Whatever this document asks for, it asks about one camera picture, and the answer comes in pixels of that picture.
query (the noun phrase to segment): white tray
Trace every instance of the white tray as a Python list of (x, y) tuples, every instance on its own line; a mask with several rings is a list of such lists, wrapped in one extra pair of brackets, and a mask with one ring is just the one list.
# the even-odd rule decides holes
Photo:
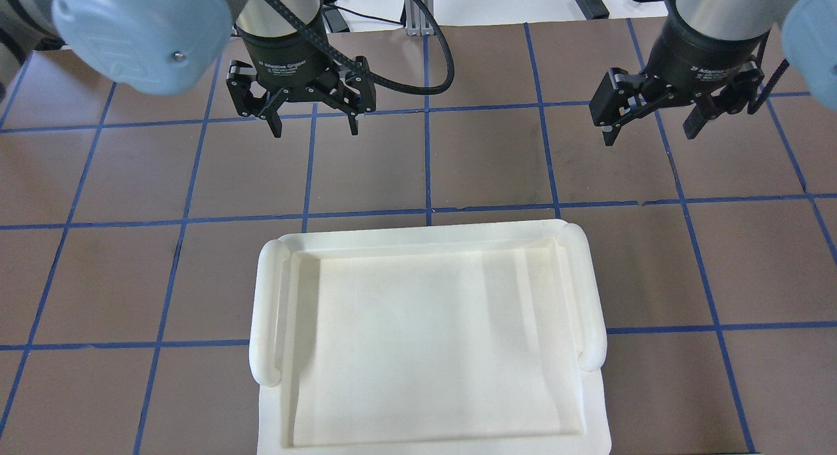
[(285, 235), (256, 279), (259, 455), (604, 455), (606, 347), (561, 220)]

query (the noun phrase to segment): black cable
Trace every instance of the black cable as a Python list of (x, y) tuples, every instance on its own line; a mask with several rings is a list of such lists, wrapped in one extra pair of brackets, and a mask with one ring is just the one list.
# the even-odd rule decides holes
[(747, 114), (753, 115), (761, 109), (762, 105), (768, 100), (769, 95), (771, 92), (774, 91), (776, 83), (779, 82), (782, 75), (787, 71), (787, 68), (790, 67), (790, 63), (787, 62), (787, 59), (783, 59), (781, 63), (779, 63), (779, 67), (776, 68), (774, 74), (770, 77), (768, 83), (765, 84), (764, 90), (761, 94), (759, 94), (759, 98), (754, 97), (753, 100), (750, 100), (750, 103), (747, 104)]
[(323, 5), (325, 5), (326, 7), (331, 7), (331, 8), (336, 8), (338, 10), (342, 10), (343, 12), (348, 12), (349, 14), (353, 14), (353, 15), (356, 15), (358, 17), (363, 17), (364, 19), (380, 20), (381, 22), (386, 22), (388, 24), (395, 24), (397, 26), (403, 27), (403, 25), (401, 25), (401, 22), (398, 22), (397, 20), (389, 20), (389, 19), (385, 19), (383, 17), (376, 17), (374, 15), (361, 14), (360, 12), (353, 11), (350, 8), (345, 8), (345, 7), (340, 7), (339, 5), (335, 5), (335, 3), (324, 3)]
[(764, 34), (764, 38), (762, 38), (762, 42), (759, 43), (759, 53), (756, 55), (756, 64), (759, 67), (762, 67), (762, 61), (764, 60), (764, 51), (768, 49), (768, 38), (770, 38), (770, 30), (766, 34)]
[(340, 50), (332, 47), (327, 41), (323, 40), (323, 38), (320, 38), (320, 35), (317, 35), (314, 30), (309, 29), (305, 22), (299, 20), (299, 18), (286, 5), (284, 5), (281, 0), (264, 0), (264, 2), (268, 3), (268, 5), (279, 13), (283, 19), (287, 20), (287, 22), (294, 27), (299, 34), (303, 35), (305, 40), (310, 41), (317, 50), (322, 51), (327, 56), (334, 59), (334, 61), (344, 65), (344, 67), (347, 67), (356, 75), (366, 77), (371, 82), (383, 86), (384, 88), (392, 89), (397, 92), (403, 92), (405, 94), (435, 95), (446, 91), (449, 86), (451, 86), (451, 83), (454, 82), (454, 57), (451, 55), (451, 47), (448, 46), (448, 40), (445, 40), (445, 36), (442, 34), (442, 29), (439, 28), (439, 24), (436, 23), (436, 19), (433, 18), (433, 14), (430, 13), (430, 9), (424, 5), (422, 0), (412, 0), (412, 2), (414, 2), (416, 6), (418, 6), (418, 9), (422, 11), (425, 17), (427, 17), (430, 27), (432, 27), (436, 32), (439, 44), (442, 45), (442, 55), (445, 56), (445, 64), (448, 67), (448, 74), (445, 77), (445, 81), (438, 86), (432, 86), (431, 88), (421, 88), (421, 86), (410, 86), (409, 84), (395, 82), (395, 80), (386, 79), (386, 77), (379, 76), (378, 74), (372, 73), (371, 71), (360, 67), (358, 63), (349, 59), (348, 56), (343, 55)]

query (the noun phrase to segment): grid line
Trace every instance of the grid line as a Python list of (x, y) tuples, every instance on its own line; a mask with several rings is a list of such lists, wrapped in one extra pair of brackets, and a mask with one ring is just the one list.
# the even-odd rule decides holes
[[(156, 336), (156, 343), (161, 343), (165, 333), (165, 322), (168, 319), (168, 309), (171, 304), (171, 292), (174, 290), (174, 280), (177, 275), (177, 265), (180, 262), (180, 252), (182, 252), (183, 239), (186, 237), (186, 219), (189, 217), (189, 209), (192, 205), (192, 194), (195, 190), (195, 182), (197, 180), (197, 169), (201, 162), (201, 153), (203, 153), (203, 141), (206, 138), (207, 121), (209, 121), (209, 112), (212, 109), (212, 100), (215, 95), (215, 86), (218, 82), (218, 73), (221, 69), (221, 56), (215, 59), (215, 71), (213, 73), (212, 86), (209, 90), (209, 100), (207, 100), (206, 110), (203, 113), (203, 123), (201, 124), (200, 138), (197, 140), (197, 149), (195, 150), (195, 160), (192, 164), (192, 174), (189, 178), (189, 188), (186, 191), (186, 201), (183, 202), (183, 217), (180, 223), (180, 232), (177, 235), (177, 246), (174, 250), (173, 258), (171, 258), (171, 271), (168, 276), (167, 287), (165, 288), (165, 299), (162, 304), (162, 312), (160, 313), (160, 325), (158, 327), (158, 335)], [(134, 455), (139, 455), (140, 446), (143, 443), (143, 433), (146, 426), (146, 419), (148, 417), (148, 408), (150, 405), (150, 398), (154, 389), (154, 379), (156, 377), (156, 367), (160, 362), (160, 350), (162, 346), (156, 345), (154, 347), (154, 356), (152, 357), (152, 365), (148, 372), (148, 383), (146, 385), (146, 392), (143, 398), (143, 409), (140, 412), (140, 422), (137, 425), (137, 438), (134, 440)]]
[(14, 83), (14, 88), (12, 89), (12, 93), (9, 94), (9, 101), (6, 103), (6, 109), (3, 110), (3, 115), (0, 116), (0, 130), (2, 130), (3, 125), (6, 124), (6, 118), (9, 116), (9, 110), (12, 109), (12, 104), (14, 103), (15, 97), (18, 96), (18, 90), (20, 89), (20, 84), (24, 81), (24, 76), (26, 76), (26, 71), (29, 70), (29, 62), (32, 61), (32, 56), (24, 61), (23, 67), (20, 68), (20, 73), (18, 73), (18, 81)]
[[(23, 80), (23, 75), (21, 75), (18, 82)], [(63, 245), (67, 241), (67, 235), (69, 234), (69, 225), (73, 222), (73, 216), (75, 215), (75, 208), (78, 206), (78, 200), (81, 198), (81, 191), (84, 189), (84, 181), (87, 180), (87, 174), (90, 172), (90, 164), (93, 161), (93, 154), (95, 154), (96, 146), (99, 144), (99, 136), (101, 136), (101, 126), (105, 123), (105, 117), (107, 116), (107, 111), (111, 107), (111, 101), (113, 101), (113, 95), (116, 92), (116, 83), (111, 84), (111, 91), (108, 93), (107, 100), (105, 101), (105, 107), (102, 109), (102, 115), (99, 118), (99, 127), (96, 129), (96, 134), (93, 136), (93, 141), (90, 142), (90, 150), (87, 153), (86, 161), (84, 161), (84, 168), (81, 171), (81, 175), (78, 178), (78, 186), (75, 189), (75, 195), (73, 196), (73, 202), (71, 207), (69, 207), (69, 213), (67, 214), (67, 220), (65, 226), (63, 227), (63, 231), (61, 232), (61, 240), (58, 243), (58, 247), (55, 250), (55, 256), (52, 261), (52, 265), (50, 266), (50, 273), (47, 275), (47, 280), (44, 285), (44, 291), (41, 294), (40, 300), (38, 302), (38, 309), (35, 312), (35, 318), (32, 321), (32, 327), (29, 329), (29, 338), (27, 338), (26, 345), (24, 346), (23, 354), (20, 358), (20, 363), (18, 364), (18, 371), (15, 372), (14, 381), (12, 381), (12, 389), (9, 392), (9, 397), (6, 399), (6, 405), (3, 408), (3, 415), (0, 416), (0, 437), (3, 436), (3, 432), (6, 429), (6, 423), (9, 421), (9, 413), (12, 410), (12, 404), (14, 403), (15, 395), (18, 393), (18, 386), (20, 384), (21, 378), (24, 376), (24, 369), (26, 367), (26, 361), (29, 359), (29, 349), (32, 347), (35, 335), (38, 333), (38, 325), (41, 321), (41, 316), (44, 314), (44, 307), (47, 303), (47, 297), (50, 296), (50, 289), (52, 286), (53, 278), (55, 277), (55, 270), (58, 268), (58, 262), (61, 258), (61, 252), (63, 250)]]
[[(634, 49), (637, 50), (637, 56), (640, 59), (640, 64), (645, 65), (643, 61), (638, 42), (636, 40), (636, 33), (634, 32), (633, 24), (630, 20), (627, 20), (628, 28), (630, 29), (632, 39), (634, 41)], [(146, 387), (146, 399), (144, 399), (143, 403), (143, 413), (141, 414), (141, 425), (138, 427), (137, 432), (137, 440), (135, 440), (135, 447), (134, 453), (138, 453), (139, 447), (141, 444), (141, 436), (143, 436), (143, 428), (144, 422), (147, 416), (148, 405), (150, 402), (150, 393), (152, 393), (153, 387), (153, 380), (156, 374), (156, 364), (158, 363), (159, 359), (159, 351), (161, 348), (169, 348), (169, 347), (213, 347), (213, 346), (225, 346), (225, 345), (248, 345), (248, 339), (224, 339), (224, 340), (203, 340), (203, 341), (164, 341), (162, 340), (162, 335), (164, 333), (165, 327), (165, 319), (167, 318), (167, 308), (168, 304), (171, 300), (171, 289), (174, 283), (174, 277), (177, 270), (177, 261), (179, 260), (180, 255), (180, 246), (182, 246), (182, 240), (185, 236), (185, 229), (186, 226), (192, 223), (207, 223), (207, 222), (249, 222), (249, 220), (286, 220), (286, 219), (302, 219), (303, 224), (305, 225), (306, 220), (308, 218), (329, 218), (329, 217), (351, 217), (351, 216), (386, 216), (387, 214), (427, 214), (428, 217), (428, 225), (432, 223), (432, 214), (434, 212), (458, 212), (458, 211), (515, 211), (515, 210), (537, 210), (537, 209), (552, 209), (554, 208), (556, 211), (556, 216), (559, 216), (560, 208), (588, 208), (588, 207), (637, 207), (638, 205), (681, 205), (684, 211), (685, 219), (687, 219), (687, 225), (689, 227), (690, 236), (692, 240), (692, 244), (694, 247), (694, 252), (696, 253), (696, 258), (698, 259), (698, 264), (700, 268), (700, 275), (702, 276), (702, 280), (704, 281), (705, 291), (708, 295), (708, 303), (709, 308), (712, 312), (713, 323), (712, 325), (697, 325), (697, 326), (670, 326), (670, 327), (648, 327), (648, 328), (615, 328), (615, 329), (608, 329), (607, 333), (609, 335), (631, 335), (631, 333), (687, 333), (687, 332), (715, 332), (718, 335), (719, 345), (721, 346), (721, 352), (723, 352), (724, 363), (727, 369), (727, 375), (730, 378), (730, 389), (732, 389), (733, 397), (736, 400), (736, 410), (738, 410), (739, 419), (742, 422), (742, 431), (745, 434), (745, 440), (747, 441), (748, 448), (751, 451), (754, 451), (753, 448), (753, 441), (751, 440), (747, 422), (745, 422), (744, 412), (742, 408), (742, 404), (740, 401), (740, 397), (738, 396), (738, 390), (736, 389), (736, 384), (734, 380), (734, 375), (732, 374), (732, 364), (729, 360), (729, 355), (726, 353), (726, 344), (723, 338), (723, 332), (727, 331), (740, 331), (740, 330), (759, 330), (759, 329), (828, 329), (828, 328), (837, 328), (837, 321), (819, 321), (819, 322), (798, 322), (798, 323), (762, 323), (762, 324), (720, 324), (720, 321), (717, 317), (717, 310), (714, 309), (714, 302), (711, 296), (711, 290), (709, 290), (708, 278), (706, 277), (706, 271), (703, 267), (702, 258), (700, 257), (700, 249), (699, 244), (697, 243), (696, 235), (694, 234), (694, 228), (691, 223), (691, 217), (688, 212), (688, 205), (690, 204), (699, 204), (699, 203), (727, 203), (727, 202), (741, 202), (741, 201), (798, 201), (799, 199), (807, 199), (812, 207), (814, 214), (819, 222), (820, 228), (823, 231), (826, 243), (828, 244), (829, 250), (834, 258), (835, 263), (837, 263), (837, 250), (834, 247), (834, 241), (831, 235), (828, 232), (828, 228), (825, 225), (825, 221), (822, 217), (822, 214), (819, 212), (819, 207), (816, 205), (814, 199), (834, 199), (837, 198), (837, 194), (811, 194), (807, 191), (807, 186), (804, 180), (804, 175), (802, 173), (801, 168), (799, 168), (796, 158), (793, 154), (792, 148), (787, 141), (787, 137), (784, 133), (782, 128), (781, 122), (772, 107), (771, 102), (768, 100), (768, 109), (771, 112), (772, 118), (774, 119), (774, 123), (776, 124), (777, 130), (779, 131), (780, 136), (782, 137), (783, 143), (786, 147), (787, 154), (792, 161), (795, 170), (797, 171), (797, 175), (801, 185), (804, 187), (804, 195), (777, 195), (777, 196), (758, 196), (758, 197), (747, 197), (747, 198), (739, 198), (739, 197), (725, 197), (725, 198), (705, 198), (705, 199), (687, 199), (683, 195), (681, 185), (679, 184), (679, 178), (676, 174), (676, 168), (674, 163), (674, 158), (672, 153), (670, 153), (670, 146), (668, 145), (668, 140), (666, 134), (664, 133), (664, 128), (661, 124), (660, 116), (657, 115), (657, 124), (658, 128), (660, 128), (660, 135), (663, 139), (664, 147), (666, 147), (667, 155), (670, 158), (670, 164), (672, 164), (672, 169), (675, 174), (675, 183), (678, 187), (678, 199), (660, 199), (660, 201), (648, 201), (640, 202), (637, 201), (613, 201), (613, 202), (576, 202), (576, 203), (567, 203), (561, 204), (557, 199), (557, 189), (554, 180), (554, 172), (553, 172), (553, 163), (552, 163), (552, 156), (551, 151), (548, 145), (548, 137), (546, 132), (546, 121), (544, 116), (544, 107), (564, 107), (564, 106), (581, 106), (586, 105), (588, 101), (553, 101), (553, 103), (545, 103), (542, 100), (541, 94), (541, 86), (540, 80), (538, 77), (538, 68), (536, 67), (536, 60), (535, 60), (535, 52), (532, 46), (531, 35), (529, 33), (529, 26), (528, 24), (524, 24), (524, 29), (526, 32), (526, 40), (529, 46), (529, 53), (530, 58), (532, 61), (532, 70), (533, 76), (535, 78), (536, 84), (536, 92), (538, 93), (538, 103), (529, 103), (529, 104), (507, 104), (507, 105), (486, 105), (486, 106), (468, 106), (468, 107), (430, 107), (430, 98), (425, 95), (424, 98), (424, 108), (423, 109), (403, 109), (403, 110), (378, 110), (377, 112), (373, 112), (370, 115), (374, 116), (386, 116), (391, 114), (403, 114), (403, 113), (416, 113), (416, 112), (423, 112), (425, 117), (425, 182), (426, 182), (426, 190), (427, 190), (427, 202), (425, 205), (425, 209), (415, 209), (415, 210), (391, 210), (391, 211), (348, 211), (348, 212), (331, 212), (331, 213), (317, 213), (317, 214), (310, 214), (308, 210), (308, 202), (310, 199), (310, 187), (311, 187), (311, 169), (312, 169), (312, 162), (313, 162), (313, 143), (314, 143), (314, 136), (315, 136), (315, 124), (316, 119), (318, 116), (341, 116), (340, 113), (328, 113), (328, 114), (317, 114), (316, 113), (316, 104), (312, 109), (311, 114), (299, 114), (299, 115), (284, 115), (283, 118), (311, 118), (311, 147), (309, 153), (309, 170), (308, 170), (308, 177), (306, 180), (306, 201), (304, 211), (301, 214), (284, 214), (283, 216), (229, 216), (229, 217), (206, 217), (206, 218), (189, 218), (188, 217), (188, 210), (189, 205), (191, 203), (191, 196), (192, 191), (194, 190), (194, 182), (195, 177), (197, 175), (197, 168), (200, 161), (200, 154), (201, 154), (201, 147), (203, 147), (203, 139), (206, 133), (207, 124), (217, 124), (218, 122), (255, 122), (258, 119), (256, 118), (216, 118), (212, 119), (209, 118), (209, 109), (212, 104), (213, 94), (218, 82), (218, 72), (220, 67), (220, 59), (216, 61), (216, 68), (215, 74), (213, 76), (213, 82), (210, 89), (209, 94), (209, 101), (207, 102), (207, 109), (204, 113), (204, 118), (201, 120), (177, 120), (177, 121), (170, 121), (170, 122), (137, 122), (136, 124), (105, 124), (105, 116), (107, 115), (107, 111), (110, 107), (111, 101), (114, 95), (114, 89), (116, 88), (116, 84), (111, 86), (110, 94), (108, 95), (107, 102), (105, 103), (105, 107), (101, 116), (101, 120), (99, 121), (98, 125), (80, 125), (80, 126), (66, 126), (66, 127), (29, 127), (29, 128), (3, 128), (12, 104), (15, 101), (15, 97), (18, 94), (18, 89), (22, 85), (23, 79), (25, 74), (27, 73), (27, 68), (29, 68), (29, 63), (31, 58), (27, 59), (24, 63), (24, 66), (21, 68), (20, 75), (18, 77), (17, 82), (15, 83), (14, 88), (12, 89), (11, 93), (9, 94), (9, 103), (6, 106), (6, 109), (3, 111), (2, 118), (0, 118), (0, 133), (39, 133), (40, 131), (69, 131), (69, 130), (96, 130), (95, 137), (93, 139), (93, 143), (90, 146), (90, 151), (86, 160), (86, 165), (84, 166), (84, 170), (82, 171), (80, 183), (78, 183), (78, 188), (76, 190), (76, 195), (71, 205), (71, 211), (68, 214), (68, 220), (66, 223), (56, 223), (56, 224), (42, 224), (42, 225), (11, 225), (11, 226), (0, 226), (0, 231), (10, 231), (10, 229), (62, 229), (62, 237), (56, 250), (54, 261), (50, 268), (50, 274), (48, 274), (47, 282), (44, 287), (44, 292), (41, 296), (41, 301), (39, 302), (39, 310), (36, 312), (35, 320), (33, 321), (33, 327), (30, 329), (29, 339), (27, 340), (27, 344), (24, 345), (0, 345), (0, 351), (21, 351), (23, 350), (23, 356), (21, 357), (21, 362), (18, 366), (18, 371), (15, 374), (15, 379), (12, 383), (12, 390), (9, 393), (9, 398), (7, 399), (6, 407), (3, 411), (2, 419), (0, 419), (0, 437), (2, 437), (3, 430), (5, 428), (6, 423), (8, 422), (9, 418), (9, 411), (12, 407), (13, 398), (15, 393), (17, 392), (19, 382), (24, 372), (24, 366), (27, 360), (27, 355), (29, 354), (30, 350), (82, 350), (82, 348), (154, 348), (154, 358), (152, 360), (152, 368), (150, 368), (149, 374), (149, 382), (148, 386)], [(427, 37), (424, 38), (424, 77), (425, 77), (425, 85), (428, 85), (428, 41)], [(770, 96), (770, 98), (778, 98), (778, 97), (810, 97), (809, 92), (780, 92), (774, 93)], [(532, 205), (491, 205), (490, 207), (464, 207), (464, 208), (432, 208), (432, 202), (430, 197), (430, 113), (432, 112), (460, 112), (460, 110), (502, 110), (502, 109), (539, 109), (539, 114), (541, 116), (541, 132), (544, 138), (544, 147), (547, 155), (547, 169), (550, 174), (550, 182), (551, 182), (551, 189), (553, 189), (553, 204), (532, 204)], [(101, 135), (101, 131), (103, 129), (110, 129), (110, 128), (126, 128), (126, 127), (149, 127), (149, 126), (167, 126), (167, 125), (182, 125), (182, 124), (203, 124), (201, 127), (201, 137), (198, 143), (198, 148), (196, 152), (194, 166), (192, 167), (192, 179), (190, 181), (190, 186), (188, 190), (188, 197), (186, 197), (186, 204), (184, 207), (183, 218), (180, 220), (158, 220), (157, 222), (102, 222), (102, 223), (72, 223), (72, 217), (75, 214), (75, 208), (78, 204), (78, 199), (80, 199), (81, 190), (83, 189), (84, 180), (86, 180), (87, 172), (90, 168), (90, 161), (92, 160), (93, 154), (95, 152), (96, 144), (98, 143), (99, 136)], [(63, 244), (65, 244), (66, 237), (69, 233), (69, 229), (74, 228), (139, 228), (140, 226), (165, 226), (165, 225), (180, 225), (180, 235), (179, 241), (177, 241), (177, 248), (174, 253), (173, 258), (173, 267), (171, 268), (170, 277), (169, 277), (169, 286), (167, 288), (167, 297), (165, 297), (164, 302), (164, 309), (161, 315), (161, 324), (158, 330), (158, 339), (155, 341), (149, 342), (113, 342), (113, 343), (73, 343), (73, 344), (33, 344), (33, 338), (36, 333), (39, 319), (41, 313), (44, 309), (46, 299), (48, 297), (48, 292), (50, 291), (50, 286), (52, 279), (54, 277), (54, 271), (57, 267), (58, 261), (60, 259), (61, 250), (63, 249)]]
[[(729, 331), (760, 331), (787, 329), (834, 329), (837, 321), (797, 321), (780, 323), (741, 323), (721, 324), (720, 328)], [(608, 335), (658, 335), (659, 333), (714, 333), (714, 324), (695, 324), (681, 326), (640, 326), (625, 328), (607, 328)], [(29, 350), (85, 350), (86, 348), (179, 348), (179, 347), (228, 347), (248, 345), (249, 339), (207, 339), (176, 341), (126, 341), (126, 342), (74, 342), (56, 344), (33, 344)], [(25, 344), (0, 345), (0, 352), (21, 351)]]
[[(809, 97), (806, 92), (780, 92), (771, 94), (770, 97)], [(375, 112), (367, 113), (367, 116), (386, 116), (386, 115), (404, 115), (407, 113), (421, 113), (421, 112), (478, 112), (478, 110), (507, 110), (507, 109), (538, 109), (538, 107), (574, 107), (586, 106), (590, 101), (545, 101), (544, 103), (515, 103), (515, 104), (498, 104), (498, 105), (473, 105), (473, 106), (458, 106), (458, 107), (425, 107), (421, 109), (394, 109), (394, 110), (375, 110)], [(10, 97), (9, 104), (6, 109), (12, 105)], [(317, 118), (334, 118), (334, 116), (344, 116), (340, 112), (326, 112), (319, 113)], [(306, 119), (311, 118), (310, 113), (293, 113), (282, 115), (282, 119)], [(259, 118), (243, 118), (243, 116), (230, 116), (230, 118), (210, 118), (207, 120), (208, 124), (254, 124), (255, 122), (263, 122)], [(111, 128), (135, 128), (135, 127), (164, 127), (169, 125), (188, 125), (188, 124), (202, 124), (203, 120), (170, 120), (161, 122), (131, 122), (130, 124), (105, 124), (102, 126), (104, 130)], [(25, 128), (0, 128), (0, 134), (4, 133), (44, 133), (45, 131), (74, 131), (74, 130), (94, 130), (98, 129), (99, 125), (68, 125), (59, 127), (25, 127)]]
[[(422, 64), (424, 68), (424, 86), (430, 86), (430, 43), (429, 35), (422, 36)], [(424, 223), (433, 225), (433, 184), (430, 178), (430, 160), (433, 154), (430, 147), (430, 95), (424, 96)]]
[(799, 166), (799, 162), (796, 158), (796, 155), (793, 154), (793, 148), (791, 148), (790, 141), (787, 139), (787, 134), (784, 131), (784, 127), (782, 127), (782, 121), (779, 120), (779, 116), (774, 109), (774, 104), (768, 100), (766, 104), (768, 106), (768, 110), (770, 110), (770, 116), (774, 119), (774, 124), (776, 125), (776, 130), (779, 133), (780, 139), (782, 139), (782, 144), (784, 145), (785, 151), (787, 151), (787, 157), (790, 159), (791, 164), (793, 165), (793, 170), (796, 172), (796, 176), (799, 179), (799, 184), (802, 185), (802, 191), (805, 193), (804, 198), (808, 200), (811, 204), (811, 208), (813, 209), (813, 215), (817, 219), (817, 223), (819, 224), (819, 229), (822, 231), (823, 237), (825, 238), (825, 244), (828, 246), (828, 251), (831, 253), (831, 259), (834, 261), (834, 264), (837, 265), (837, 247), (834, 246), (834, 239), (831, 237), (831, 233), (828, 232), (828, 226), (825, 225), (825, 219), (823, 218), (822, 213), (819, 211), (819, 207), (817, 202), (814, 201), (816, 196), (811, 195), (808, 193), (808, 182), (805, 180), (805, 174), (802, 172), (801, 166)]
[[(639, 60), (640, 67), (645, 68), (645, 58), (642, 56), (642, 50), (640, 50), (640, 42), (637, 40), (636, 32), (634, 31), (634, 24), (631, 19), (625, 20), (628, 26), (628, 32), (630, 32), (631, 41), (634, 44), (634, 50), (636, 51), (637, 59)], [(747, 443), (747, 449), (750, 452), (756, 452), (755, 444), (753, 443), (753, 436), (750, 434), (750, 427), (747, 423), (747, 415), (744, 413), (744, 405), (742, 404), (741, 395), (738, 392), (738, 383), (736, 382), (735, 372), (732, 369), (732, 362), (730, 361), (729, 351), (726, 348), (726, 339), (724, 338), (723, 329), (721, 329), (721, 321), (718, 317), (718, 310), (715, 308), (715, 298), (712, 295), (711, 286), (709, 286), (709, 277), (706, 275), (706, 265), (703, 262), (703, 255), (700, 253), (700, 245), (697, 241), (697, 234), (694, 231), (694, 224), (691, 220), (691, 215), (689, 213), (689, 204), (685, 201), (685, 194), (683, 193), (683, 185), (681, 180), (679, 179), (679, 175), (677, 172), (677, 165), (675, 163), (674, 155), (672, 154), (672, 147), (669, 145), (669, 139), (666, 135), (666, 128), (663, 126), (663, 119), (660, 116), (660, 112), (656, 110), (654, 112), (654, 116), (657, 119), (657, 127), (660, 130), (660, 137), (662, 139), (663, 147), (666, 149), (666, 156), (669, 158), (669, 164), (672, 166), (672, 174), (675, 179), (675, 187), (677, 189), (677, 196), (681, 201), (681, 208), (683, 210), (683, 216), (685, 218), (685, 223), (687, 224), (687, 229), (689, 232), (689, 237), (691, 239), (691, 246), (694, 250), (694, 258), (697, 262), (697, 268), (700, 273), (700, 281), (703, 283), (703, 291), (706, 295), (706, 303), (709, 306), (709, 314), (712, 317), (712, 324), (715, 328), (715, 336), (718, 339), (718, 347), (721, 351), (721, 359), (723, 359), (724, 367), (726, 369), (726, 377), (729, 381), (730, 392), (732, 392), (732, 399), (735, 403), (736, 412), (738, 413), (738, 422), (741, 424), (742, 434), (744, 436), (744, 442)]]
[(541, 118), (541, 137), (543, 139), (543, 151), (547, 158), (547, 174), (549, 176), (549, 189), (553, 194), (553, 208), (555, 217), (561, 218), (561, 203), (558, 199), (558, 189), (555, 184), (555, 169), (553, 167), (553, 151), (549, 147), (549, 133), (547, 130), (547, 116), (543, 109), (543, 93), (541, 92), (541, 77), (538, 74), (538, 60), (535, 58), (535, 46), (532, 44), (532, 33), (529, 32), (529, 23), (523, 23), (523, 31), (526, 34), (526, 46), (529, 49), (529, 61), (532, 63), (532, 77), (535, 80), (535, 94), (538, 96), (538, 115)]
[[(706, 203), (741, 203), (759, 201), (804, 201), (805, 199), (837, 199), (837, 194), (798, 194), (798, 195), (762, 195), (751, 197), (709, 197), (685, 199), (687, 204)], [(600, 208), (600, 207), (650, 207), (651, 205), (679, 205), (680, 199), (659, 199), (658, 201), (591, 201), (565, 202), (561, 208)], [(457, 211), (516, 211), (544, 210), (554, 208), (553, 204), (523, 205), (472, 205), (472, 207), (432, 207), (433, 213), (451, 213)], [(424, 214), (427, 208), (371, 211), (331, 211), (308, 214), (308, 218), (344, 218), (350, 216), (386, 216), (386, 214)], [(2, 225), (0, 231), (19, 231), (19, 229), (76, 229), (76, 228), (146, 228), (147, 226), (188, 225), (194, 223), (224, 222), (269, 222), (270, 220), (301, 220), (302, 213), (290, 214), (251, 214), (250, 216), (202, 216), (185, 220), (149, 220), (149, 222), (82, 222), (82, 223), (40, 223), (30, 225)]]
[(314, 150), (316, 138), (317, 104), (311, 104), (311, 137), (308, 138), (308, 168), (305, 172), (305, 201), (302, 205), (302, 228), (303, 233), (308, 232), (308, 218), (311, 210), (311, 182), (314, 178)]

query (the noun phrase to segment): white floor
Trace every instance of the white floor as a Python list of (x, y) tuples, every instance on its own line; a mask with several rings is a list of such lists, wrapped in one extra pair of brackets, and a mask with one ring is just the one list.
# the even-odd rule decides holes
[[(666, 15), (663, 3), (603, 0), (612, 19)], [(398, 20), (404, 0), (338, 0), (341, 5), (370, 15)], [(392, 29), (394, 24), (343, 13), (352, 31)], [(519, 24), (584, 20), (575, 0), (434, 0), (434, 15), (443, 25)]]

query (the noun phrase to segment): tray handle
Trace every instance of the tray handle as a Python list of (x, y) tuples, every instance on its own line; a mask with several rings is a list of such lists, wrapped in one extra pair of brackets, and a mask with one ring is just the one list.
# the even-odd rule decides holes
[(260, 386), (277, 386), (282, 372), (276, 359), (277, 330), (279, 329), (280, 292), (287, 280), (290, 249), (278, 239), (262, 247), (256, 273), (253, 322), (250, 325), (250, 372)]
[(570, 275), (582, 331), (582, 350), (578, 365), (584, 371), (597, 371), (604, 364), (607, 354), (607, 329), (604, 327), (602, 304), (598, 297), (596, 275), (592, 270), (592, 258), (587, 236), (578, 225), (563, 226), (557, 234), (557, 243), (567, 250)]

